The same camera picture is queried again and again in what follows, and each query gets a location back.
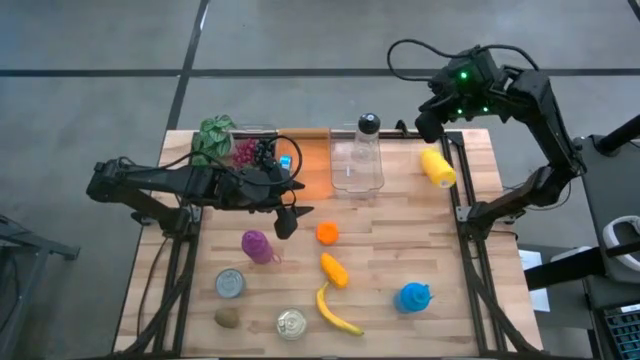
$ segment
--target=wooden tabletop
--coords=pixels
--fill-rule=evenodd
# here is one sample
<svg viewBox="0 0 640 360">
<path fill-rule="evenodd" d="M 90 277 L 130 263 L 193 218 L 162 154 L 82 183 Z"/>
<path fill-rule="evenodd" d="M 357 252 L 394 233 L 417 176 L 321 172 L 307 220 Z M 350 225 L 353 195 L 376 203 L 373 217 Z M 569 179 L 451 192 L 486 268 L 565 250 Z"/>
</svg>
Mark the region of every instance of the wooden tabletop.
<svg viewBox="0 0 640 360">
<path fill-rule="evenodd" d="M 501 194 L 502 186 L 488 131 L 463 133 L 476 197 L 492 200 Z M 188 153 L 192 134 L 169 131 L 160 164 Z M 182 355 L 477 355 L 449 191 L 432 186 L 420 168 L 418 154 L 427 146 L 422 140 L 381 141 L 385 185 L 379 194 L 370 200 L 332 197 L 299 201 L 300 205 L 315 206 L 315 210 L 299 219 L 299 228 L 289 240 L 275 236 L 275 214 L 205 209 Z M 154 197 L 176 204 L 169 194 L 154 193 Z M 323 247 L 315 239 L 315 228 L 321 221 L 334 221 L 340 229 L 340 239 L 331 247 Z M 282 264 L 256 265 L 246 257 L 240 239 L 249 229 L 267 235 Z M 157 227 L 144 229 L 115 350 L 126 348 L 135 339 L 140 298 L 162 241 Z M 542 348 L 513 236 L 492 233 L 487 247 L 500 306 L 525 338 Z M 144 323 L 158 308 L 169 248 L 165 247 L 151 282 Z M 339 331 L 316 309 L 315 293 L 326 281 L 319 261 L 324 251 L 335 256 L 350 276 L 347 288 L 327 290 L 329 309 L 361 327 L 363 337 Z M 215 292 L 215 278 L 226 268 L 238 269 L 246 278 L 247 288 L 239 298 L 222 299 Z M 401 315 L 393 308 L 392 297 L 414 281 L 429 284 L 435 297 L 425 311 Z M 238 309 L 238 328 L 224 329 L 214 322 L 214 312 L 221 307 Z M 275 326 L 278 314 L 291 307 L 301 310 L 308 321 L 306 335 L 297 341 L 281 339 Z M 486 308 L 483 318 L 491 339 Z M 174 320 L 172 316 L 167 343 L 173 339 Z"/>
</svg>

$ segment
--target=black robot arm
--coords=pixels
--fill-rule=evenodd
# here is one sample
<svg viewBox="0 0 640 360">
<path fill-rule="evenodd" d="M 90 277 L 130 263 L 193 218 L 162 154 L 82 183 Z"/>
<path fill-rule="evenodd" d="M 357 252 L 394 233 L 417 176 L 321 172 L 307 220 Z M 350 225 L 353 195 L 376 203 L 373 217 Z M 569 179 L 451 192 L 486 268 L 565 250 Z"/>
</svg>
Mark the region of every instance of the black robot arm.
<svg viewBox="0 0 640 360">
<path fill-rule="evenodd" d="M 434 97 L 420 106 L 416 127 L 426 142 L 443 134 L 443 124 L 476 116 L 497 115 L 525 124 L 548 160 L 519 187 L 487 203 L 461 211 L 469 239 L 485 239 L 494 221 L 520 216 L 528 205 L 558 201 L 567 183 L 586 171 L 562 121 L 549 77 L 537 70 L 498 69 L 488 49 L 476 47 L 452 59 L 429 82 Z"/>
<path fill-rule="evenodd" d="M 87 187 L 91 199 L 105 203 L 122 203 L 135 210 L 132 218 L 143 224 L 146 218 L 158 221 L 166 236 L 189 232 L 191 214 L 186 208 L 171 208 L 142 190 L 160 191 L 181 196 L 195 206 L 212 206 L 218 210 L 253 212 L 276 211 L 276 234 L 287 239 L 297 228 L 297 218 L 312 208 L 283 204 L 287 191 L 304 188 L 275 160 L 265 160 L 260 169 L 240 173 L 224 166 L 185 165 L 177 169 L 155 168 L 124 163 L 122 158 L 99 162 Z"/>
</svg>

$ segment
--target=tin can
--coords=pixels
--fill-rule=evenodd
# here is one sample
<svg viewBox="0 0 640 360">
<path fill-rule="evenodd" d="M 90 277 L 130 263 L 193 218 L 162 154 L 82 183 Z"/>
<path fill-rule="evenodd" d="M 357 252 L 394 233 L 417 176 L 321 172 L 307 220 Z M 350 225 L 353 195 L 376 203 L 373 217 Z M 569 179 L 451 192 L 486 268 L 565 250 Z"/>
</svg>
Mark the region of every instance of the tin can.
<svg viewBox="0 0 640 360">
<path fill-rule="evenodd" d="M 216 291 L 223 298 L 240 296 L 245 287 L 244 276 L 236 269 L 225 269 L 216 278 Z"/>
<path fill-rule="evenodd" d="M 307 319 L 298 309 L 286 309 L 276 321 L 278 334 L 285 340 L 297 340 L 307 330 Z"/>
</svg>

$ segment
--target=concrete floor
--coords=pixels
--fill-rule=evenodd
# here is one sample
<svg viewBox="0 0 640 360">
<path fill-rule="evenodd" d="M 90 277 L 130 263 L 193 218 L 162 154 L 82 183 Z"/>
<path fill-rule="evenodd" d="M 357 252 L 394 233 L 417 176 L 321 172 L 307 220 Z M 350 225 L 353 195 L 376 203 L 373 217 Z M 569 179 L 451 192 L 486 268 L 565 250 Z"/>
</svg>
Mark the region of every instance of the concrete floor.
<svg viewBox="0 0 640 360">
<path fill-rule="evenodd" d="M 180 69 L 200 0 L 11 0 L 0 3 L 0 69 Z M 631 68 L 640 22 L 624 0 L 212 0 L 194 68 L 384 68 L 393 41 L 417 37 L 444 51 L 476 43 L 523 47 L 548 69 Z M 522 65 L 509 53 L 501 62 Z M 444 60 L 404 48 L 398 67 Z M 605 133 L 640 111 L 637 76 L 554 77 L 572 136 Z M 0 213 L 51 239 L 80 245 L 53 259 L 19 346 L 19 359 L 109 352 L 140 228 L 124 206 L 84 194 L 96 161 L 158 159 L 176 78 L 0 78 Z M 213 114 L 243 124 L 340 127 L 363 112 L 385 126 L 412 120 L 429 93 L 394 78 L 191 79 L 177 128 Z M 505 185 L 543 164 L 523 125 L 489 128 Z M 595 243 L 584 190 L 516 225 L 524 243 Z M 585 336 L 542 329 L 557 355 L 588 355 Z"/>
</svg>

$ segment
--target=blue plastic bottle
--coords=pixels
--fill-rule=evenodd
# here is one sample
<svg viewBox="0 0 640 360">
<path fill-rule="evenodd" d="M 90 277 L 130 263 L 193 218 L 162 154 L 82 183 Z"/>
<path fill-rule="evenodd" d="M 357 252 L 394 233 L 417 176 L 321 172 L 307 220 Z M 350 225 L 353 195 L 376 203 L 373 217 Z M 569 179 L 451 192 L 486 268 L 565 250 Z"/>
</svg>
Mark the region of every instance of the blue plastic bottle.
<svg viewBox="0 0 640 360">
<path fill-rule="evenodd" d="M 422 311 L 431 301 L 429 285 L 409 283 L 393 297 L 393 305 L 403 314 Z"/>
</svg>

